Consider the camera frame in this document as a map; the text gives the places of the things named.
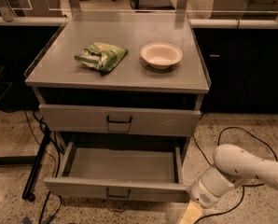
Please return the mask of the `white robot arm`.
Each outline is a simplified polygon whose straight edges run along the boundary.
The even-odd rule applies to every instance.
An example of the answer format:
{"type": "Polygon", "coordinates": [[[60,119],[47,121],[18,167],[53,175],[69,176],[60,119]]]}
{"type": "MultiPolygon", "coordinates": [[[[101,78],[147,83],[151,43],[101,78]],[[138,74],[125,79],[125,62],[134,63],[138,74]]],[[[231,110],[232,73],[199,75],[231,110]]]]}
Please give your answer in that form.
{"type": "Polygon", "coordinates": [[[262,159],[231,144],[217,147],[213,160],[188,189],[190,200],[178,224],[195,224],[204,209],[213,207],[245,179],[257,179],[278,190],[278,161],[262,159]]]}

